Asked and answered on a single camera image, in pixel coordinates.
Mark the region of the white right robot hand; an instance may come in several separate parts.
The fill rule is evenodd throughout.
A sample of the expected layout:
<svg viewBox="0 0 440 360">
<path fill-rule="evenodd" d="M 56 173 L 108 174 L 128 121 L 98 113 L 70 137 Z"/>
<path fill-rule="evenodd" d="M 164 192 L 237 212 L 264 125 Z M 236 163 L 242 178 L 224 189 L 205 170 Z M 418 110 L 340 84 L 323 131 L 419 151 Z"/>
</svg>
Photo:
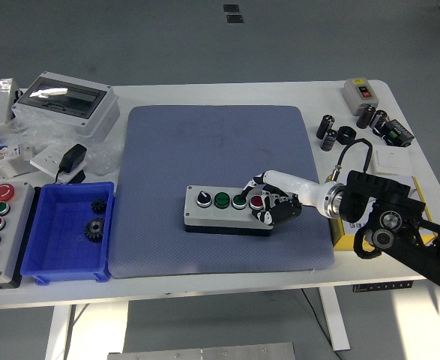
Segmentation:
<svg viewBox="0 0 440 360">
<path fill-rule="evenodd" d="M 262 195 L 264 209 L 252 210 L 254 218 L 268 226 L 292 220 L 301 213 L 301 206 L 313 206 L 321 215 L 331 217 L 328 210 L 331 188 L 327 184 L 317 184 L 284 172 L 268 170 L 248 182 L 240 193 L 240 199 L 245 200 L 257 185 L 269 185 L 274 188 L 266 190 Z"/>
</svg>

